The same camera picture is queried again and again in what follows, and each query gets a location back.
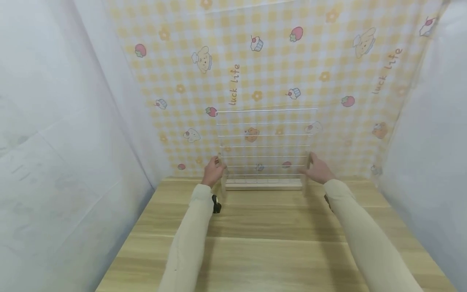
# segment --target checkered fabric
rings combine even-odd
[[[201,176],[219,151],[242,156],[228,165],[251,165],[229,167],[231,173],[249,173],[257,164],[297,165],[289,157],[306,150],[339,176],[379,175],[443,5],[441,0],[103,1],[141,86],[145,100],[135,102],[145,102],[153,118],[155,132],[149,135],[162,141],[172,174],[184,177]],[[264,108],[316,111],[308,117],[294,111],[216,117],[217,111]],[[295,124],[262,124],[271,121]],[[308,128],[315,121],[318,129]],[[254,141],[250,128],[259,131]],[[293,147],[282,152],[251,147],[262,145]],[[269,155],[284,157],[265,163],[256,158]]]

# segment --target wooden tabletop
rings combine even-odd
[[[198,180],[166,179],[102,279],[98,292],[156,291],[173,236]],[[424,291],[455,291],[369,181],[346,181]],[[312,184],[301,191],[230,191],[212,216],[198,292],[363,292],[339,222]]]

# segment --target beige sleeve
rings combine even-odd
[[[358,269],[371,292],[423,292],[394,245],[341,181],[324,184]]]
[[[159,292],[193,292],[203,262],[207,227],[214,203],[211,188],[197,185],[175,233]]]

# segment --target white fabric wall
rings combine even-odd
[[[439,21],[379,188],[459,291],[467,291],[467,3]]]
[[[151,133],[126,124],[72,1],[0,8],[0,291],[93,291],[153,192],[145,171],[162,179]]]

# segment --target cartoon bear print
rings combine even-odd
[[[195,129],[189,128],[184,134],[183,138],[187,139],[189,143],[201,140],[201,136]]]
[[[209,55],[209,48],[206,46],[202,47],[198,53],[193,53],[191,60],[203,74],[206,74],[211,69],[212,57]]]
[[[319,121],[316,121],[313,124],[308,125],[305,128],[305,133],[307,133],[308,136],[320,133],[322,131],[323,131],[323,126],[321,125],[321,123]]]
[[[357,35],[354,38],[353,47],[355,48],[355,55],[357,56],[357,59],[360,59],[361,56],[368,54],[368,52],[371,50],[376,40],[375,32],[376,28],[370,28],[362,35]]]
[[[254,141],[256,141],[259,134],[260,134],[259,130],[255,128],[249,128],[248,130],[245,131],[245,140],[253,143]]]
[[[385,122],[376,124],[373,127],[373,131],[371,133],[375,135],[378,139],[383,139],[388,133],[388,126],[386,126]]]

